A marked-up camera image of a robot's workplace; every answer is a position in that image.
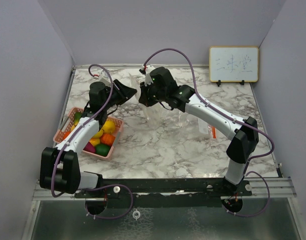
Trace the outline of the clear zip top bag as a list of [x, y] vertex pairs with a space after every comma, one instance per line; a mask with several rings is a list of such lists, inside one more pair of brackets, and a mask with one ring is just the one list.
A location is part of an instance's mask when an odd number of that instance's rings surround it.
[[148, 126], [151, 129], [157, 129], [162, 122], [162, 116], [163, 116], [162, 106], [159, 103], [157, 103], [153, 106], [146, 107], [145, 105], [139, 103], [139, 99], [141, 95], [140, 82], [137, 80], [136, 77], [134, 77], [131, 74], [129, 74], [129, 78], [130, 78], [131, 87], [137, 90], [137, 93], [134, 96], [135, 96], [136, 102], [139, 104], [143, 112], [143, 116], [145, 117]]

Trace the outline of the yellow toy lemon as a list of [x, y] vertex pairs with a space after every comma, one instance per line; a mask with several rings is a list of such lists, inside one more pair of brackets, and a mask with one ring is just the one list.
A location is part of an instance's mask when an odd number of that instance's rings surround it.
[[74, 118], [73, 118], [73, 124], [72, 124], [72, 126], [71, 126], [71, 128], [70, 128], [70, 131], [71, 131], [71, 132], [72, 132], [72, 131], [75, 129], [75, 127], [79, 124], [79, 121], [80, 121], [80, 119], [81, 119], [81, 116], [82, 116], [82, 113], [81, 113], [81, 112], [79, 112], [79, 111], [75, 112]]

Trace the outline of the pink plastic basket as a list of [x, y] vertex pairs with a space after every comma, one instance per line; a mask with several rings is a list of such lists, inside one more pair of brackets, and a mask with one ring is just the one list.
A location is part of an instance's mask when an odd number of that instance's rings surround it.
[[[59, 144], [69, 137], [69, 134], [78, 124], [78, 117], [81, 116], [82, 112], [82, 108], [71, 108], [64, 118], [60, 129], [57, 130], [53, 137], [55, 143]], [[82, 152], [101, 160], [109, 160], [118, 144], [123, 129], [123, 120], [109, 116], [102, 129], [88, 141]]]

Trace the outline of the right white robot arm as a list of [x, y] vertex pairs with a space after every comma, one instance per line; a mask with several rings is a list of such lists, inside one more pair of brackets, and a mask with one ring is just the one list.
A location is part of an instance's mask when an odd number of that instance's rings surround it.
[[230, 114], [207, 101], [194, 88], [177, 85], [165, 67], [142, 67], [139, 71], [145, 76], [140, 83], [139, 103], [146, 107], [167, 103], [172, 110], [178, 109], [212, 125], [230, 140], [226, 150], [229, 164], [222, 189], [229, 196], [239, 192], [246, 162], [259, 142], [257, 121]]

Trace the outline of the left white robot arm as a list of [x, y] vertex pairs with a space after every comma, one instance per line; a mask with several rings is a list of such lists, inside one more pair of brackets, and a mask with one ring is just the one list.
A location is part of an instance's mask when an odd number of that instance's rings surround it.
[[52, 192], [73, 194], [86, 188], [90, 196], [99, 197], [104, 186], [90, 173], [82, 181], [78, 156], [89, 140], [102, 128], [107, 111], [131, 99], [137, 90], [115, 79], [111, 86], [97, 81], [89, 87], [89, 101], [75, 129], [55, 147], [46, 147], [41, 154], [39, 185]]

